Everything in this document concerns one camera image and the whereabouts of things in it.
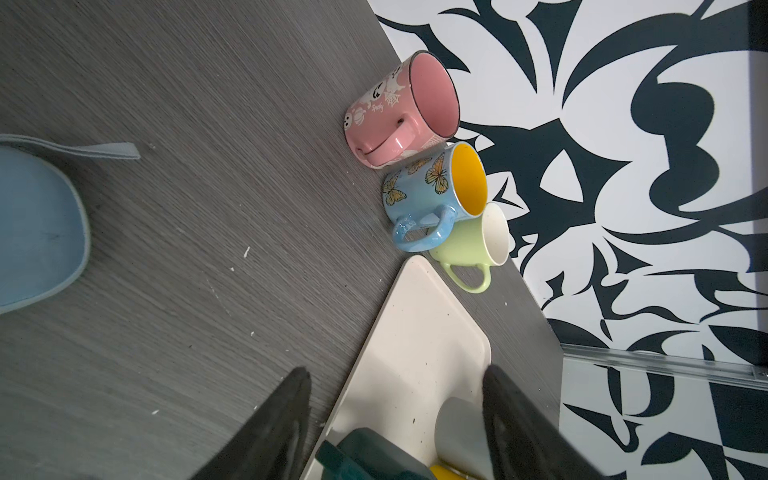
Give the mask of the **pink patterned mug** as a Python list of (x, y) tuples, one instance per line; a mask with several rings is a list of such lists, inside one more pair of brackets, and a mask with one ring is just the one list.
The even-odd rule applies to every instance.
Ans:
[(352, 155), (379, 170), (455, 135), (460, 102), (443, 63), (413, 53), (346, 110), (343, 132)]

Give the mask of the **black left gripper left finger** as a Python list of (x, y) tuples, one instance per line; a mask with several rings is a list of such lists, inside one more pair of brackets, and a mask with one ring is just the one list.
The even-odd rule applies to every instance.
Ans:
[(311, 376), (293, 369), (195, 479), (297, 479), (308, 433)]

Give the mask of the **light green mug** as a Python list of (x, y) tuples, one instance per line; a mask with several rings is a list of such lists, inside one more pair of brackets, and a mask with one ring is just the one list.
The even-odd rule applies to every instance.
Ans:
[[(496, 203), (488, 203), (479, 217), (457, 222), (447, 239), (428, 253), (461, 289), (471, 294), (485, 292), (492, 281), (490, 269), (509, 259), (510, 234), (504, 212)], [(467, 285), (454, 267), (477, 268), (482, 282), (475, 287)]]

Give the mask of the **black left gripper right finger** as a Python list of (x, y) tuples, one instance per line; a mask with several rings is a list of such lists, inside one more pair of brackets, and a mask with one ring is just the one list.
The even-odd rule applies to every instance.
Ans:
[(482, 414), (496, 479), (601, 479), (497, 365), (482, 382)]

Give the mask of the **blue butterfly mug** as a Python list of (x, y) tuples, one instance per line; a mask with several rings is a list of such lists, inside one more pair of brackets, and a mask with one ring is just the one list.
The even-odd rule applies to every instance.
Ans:
[(387, 174), (381, 186), (392, 241), (405, 252), (440, 246), (457, 223), (479, 217), (488, 201), (478, 152), (460, 141)]

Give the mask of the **light blue plate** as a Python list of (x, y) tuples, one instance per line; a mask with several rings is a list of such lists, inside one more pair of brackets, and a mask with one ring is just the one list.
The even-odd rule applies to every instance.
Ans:
[(1, 136), (1, 312), (47, 299), (75, 282), (91, 251), (85, 206), (70, 179), (37, 153), (138, 160), (132, 143), (67, 146)]

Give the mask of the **beige plastic tray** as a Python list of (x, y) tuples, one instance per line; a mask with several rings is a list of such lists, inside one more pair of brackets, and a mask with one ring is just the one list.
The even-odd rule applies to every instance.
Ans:
[(357, 428), (370, 428), (427, 466), (440, 464), (435, 423), (450, 397), (482, 410), (490, 342), (432, 264), (415, 255), (397, 274), (326, 421), (305, 479), (322, 479), (315, 454)]

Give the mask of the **grey mug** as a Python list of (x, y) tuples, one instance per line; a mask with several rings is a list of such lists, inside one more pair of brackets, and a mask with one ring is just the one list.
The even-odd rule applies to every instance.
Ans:
[(493, 465), (481, 408), (450, 397), (441, 406), (435, 423), (438, 458), (477, 479), (494, 479)]

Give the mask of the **yellow mug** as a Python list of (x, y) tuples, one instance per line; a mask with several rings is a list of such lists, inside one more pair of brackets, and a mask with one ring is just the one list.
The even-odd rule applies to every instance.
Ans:
[(440, 464), (432, 465), (430, 472), (436, 480), (468, 480), (466, 475)]

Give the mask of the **dark green mug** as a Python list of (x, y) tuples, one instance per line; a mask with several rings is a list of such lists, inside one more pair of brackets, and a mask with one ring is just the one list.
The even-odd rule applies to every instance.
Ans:
[(322, 442), (322, 479), (435, 479), (430, 469), (376, 431), (357, 428), (337, 445)]

